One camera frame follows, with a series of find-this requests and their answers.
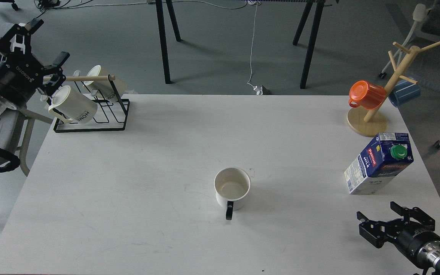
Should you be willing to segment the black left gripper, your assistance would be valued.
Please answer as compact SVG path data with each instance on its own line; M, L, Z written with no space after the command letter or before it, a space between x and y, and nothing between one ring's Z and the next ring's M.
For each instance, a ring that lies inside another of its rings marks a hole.
M40 95L53 96L66 80L62 66L68 52L61 52L47 66L32 54L31 35L43 24L43 19L34 18L0 27L0 109L25 107L37 89Z

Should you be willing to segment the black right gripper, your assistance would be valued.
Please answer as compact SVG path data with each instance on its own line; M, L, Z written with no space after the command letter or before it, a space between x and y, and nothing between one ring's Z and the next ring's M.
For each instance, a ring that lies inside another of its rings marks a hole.
M433 232L435 220L419 207L402 207L391 201L390 209L403 220L373 221L356 212L360 235L377 249L386 242L392 243L419 269L440 269L440 237ZM410 222L412 218L419 223Z

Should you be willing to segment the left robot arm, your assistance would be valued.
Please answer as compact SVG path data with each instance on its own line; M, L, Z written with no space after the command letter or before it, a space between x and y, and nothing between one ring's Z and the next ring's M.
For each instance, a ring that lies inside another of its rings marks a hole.
M62 66L69 58L61 52L51 65L43 65L33 54L31 36L44 24L42 19L29 23L5 23L0 27L0 116L7 109L20 111L39 92L52 97L66 77ZM13 151L0 148L0 173L13 171L21 160Z

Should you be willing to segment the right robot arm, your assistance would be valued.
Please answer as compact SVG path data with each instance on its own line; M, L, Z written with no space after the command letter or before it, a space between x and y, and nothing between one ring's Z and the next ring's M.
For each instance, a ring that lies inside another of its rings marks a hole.
M358 211L360 235L377 249L390 242L424 275L429 268L440 275L440 236L434 232L435 220L419 207L402 207L391 201L390 208L401 218L374 221Z

